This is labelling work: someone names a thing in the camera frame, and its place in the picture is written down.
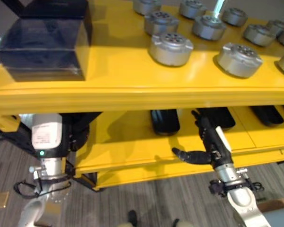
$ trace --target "yellow shelf edge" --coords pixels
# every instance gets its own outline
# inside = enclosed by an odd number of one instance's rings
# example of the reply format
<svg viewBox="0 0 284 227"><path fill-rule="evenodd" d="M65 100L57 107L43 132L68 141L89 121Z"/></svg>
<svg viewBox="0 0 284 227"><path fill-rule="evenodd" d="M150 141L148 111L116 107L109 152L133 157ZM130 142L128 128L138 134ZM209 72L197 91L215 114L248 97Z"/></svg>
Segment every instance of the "yellow shelf edge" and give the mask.
<svg viewBox="0 0 284 227"><path fill-rule="evenodd" d="M234 154L233 160L234 160L234 164L236 168L284 161L284 149L262 152L261 158L259 158L258 153L249 154L249 155L246 154L243 156ZM166 165L158 164L158 165L153 165L152 169L154 172L156 172L156 170L159 172L160 169L163 169L167 167L168 165L172 166L172 168L170 169L174 169L174 170L185 169L185 170L183 170L182 172L169 171L165 175L153 174L151 176L145 176L145 177L143 176L141 177L140 175L138 175L138 173L141 174L144 171L145 172L147 171L145 170L145 167L127 168L127 169L115 170L115 171L103 171L103 172L98 173L98 182L97 182L96 187L105 188L105 187L117 186L117 185L122 185L122 184L127 184L127 183L136 183L136 182L143 182L143 181L149 181L149 180L165 179L165 178L170 178L170 177L206 173L206 172L213 171L210 165L197 166L197 165L190 165L186 163L166 164ZM128 179L128 176L132 176L132 175L135 175L136 178L132 177Z"/></svg>
<svg viewBox="0 0 284 227"><path fill-rule="evenodd" d="M271 147L263 147L263 148L250 148L250 149L242 149L242 150L233 150L232 153L235 156L242 156L242 155L249 155L249 154L260 154L262 152L266 151L272 151L276 149L284 149L284 144L280 146L271 146ZM170 158L170 159L164 159L157 162L151 162L149 160L145 161L135 161L126 163L126 168L135 168L140 166L151 166L151 165L165 165L165 164L175 164L175 163L181 163L176 157ZM86 167L76 167L76 176L80 177L82 174L88 174L88 173L94 173L99 171L109 171L109 170L120 170L124 168L124 163L115 163L114 165L101 165L97 167L96 165L92 168L89 166Z"/></svg>

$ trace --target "yellow shelving unit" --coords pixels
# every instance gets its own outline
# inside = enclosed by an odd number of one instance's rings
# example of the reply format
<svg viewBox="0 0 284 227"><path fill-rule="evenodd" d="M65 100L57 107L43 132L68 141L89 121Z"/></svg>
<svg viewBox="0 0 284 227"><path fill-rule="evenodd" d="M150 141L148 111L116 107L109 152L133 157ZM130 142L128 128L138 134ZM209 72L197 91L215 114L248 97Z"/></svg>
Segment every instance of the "yellow shelving unit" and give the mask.
<svg viewBox="0 0 284 227"><path fill-rule="evenodd" d="M275 66L284 46L255 46L242 38L244 27L227 26L217 42L191 34L193 21L177 7L162 10L179 20L178 32L194 43L183 67L165 67L153 61L147 49L151 37L143 31L143 17L132 3L94 0L90 5L93 34L85 81L15 82L0 65L0 129L16 131L12 115L104 111L92 124L87 144L77 153L76 176L98 172L97 187L161 179L211 171L210 166L179 162L173 146L203 150L191 108L230 108L236 126L225 132L236 166L284 160L284 124L263 126L248 105L284 105L284 74ZM264 63L248 79L225 74L214 57L228 42L256 50ZM178 108L180 132L160 137L151 128L150 109ZM278 107L284 117L284 110Z"/></svg>
<svg viewBox="0 0 284 227"><path fill-rule="evenodd" d="M131 2L93 2L86 80L15 82L0 66L0 114L284 104L284 74L275 66L284 46L276 40L263 48L242 38L248 24L266 21L249 19L244 27L227 26L222 39L212 42L191 33L193 21L180 16L178 7L163 6L180 20L178 32L195 47L185 66L171 68L149 56L151 37ZM246 44L260 54L264 63L255 75L238 79L216 67L213 57L228 42Z"/></svg>
<svg viewBox="0 0 284 227"><path fill-rule="evenodd" d="M284 118L284 108L277 106ZM236 167L284 160L284 123L264 126L247 106L230 107L236 125L225 132ZM173 147L204 150L191 109L178 110L180 131L170 137L153 132L149 111L104 112L90 125L90 138L76 155L76 177L98 172L97 188L212 171L189 165Z"/></svg>

